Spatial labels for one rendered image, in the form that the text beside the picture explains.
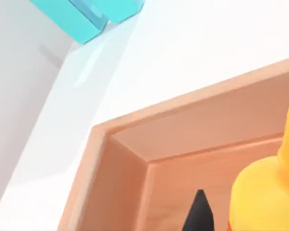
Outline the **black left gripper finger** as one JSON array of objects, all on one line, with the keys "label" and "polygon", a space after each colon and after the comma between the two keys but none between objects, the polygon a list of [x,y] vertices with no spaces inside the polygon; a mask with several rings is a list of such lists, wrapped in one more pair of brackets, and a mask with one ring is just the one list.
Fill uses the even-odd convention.
[{"label": "black left gripper finger", "polygon": [[204,190],[197,190],[182,231],[214,231],[214,217]]}]

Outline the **light blue rack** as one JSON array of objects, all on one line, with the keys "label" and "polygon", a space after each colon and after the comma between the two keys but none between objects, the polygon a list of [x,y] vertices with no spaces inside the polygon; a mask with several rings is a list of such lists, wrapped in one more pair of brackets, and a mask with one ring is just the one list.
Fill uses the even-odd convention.
[{"label": "light blue rack", "polygon": [[136,15],[145,0],[30,0],[74,41],[85,44],[102,33],[108,22]]}]

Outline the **shallow salmon-coloured box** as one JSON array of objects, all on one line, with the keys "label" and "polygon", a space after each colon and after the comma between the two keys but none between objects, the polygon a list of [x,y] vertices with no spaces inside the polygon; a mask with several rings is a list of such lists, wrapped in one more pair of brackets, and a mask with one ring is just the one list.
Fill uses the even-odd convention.
[{"label": "shallow salmon-coloured box", "polygon": [[91,130],[58,231],[182,231],[204,190],[227,231],[232,186],[276,156],[289,58],[106,121]]}]

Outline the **yellow bottle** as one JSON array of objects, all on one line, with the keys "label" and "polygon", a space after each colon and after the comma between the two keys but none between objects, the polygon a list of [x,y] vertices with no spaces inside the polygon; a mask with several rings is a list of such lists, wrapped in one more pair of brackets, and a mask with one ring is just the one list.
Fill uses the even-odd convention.
[{"label": "yellow bottle", "polygon": [[289,231],[289,110],[277,155],[250,164],[237,176],[227,231]]}]

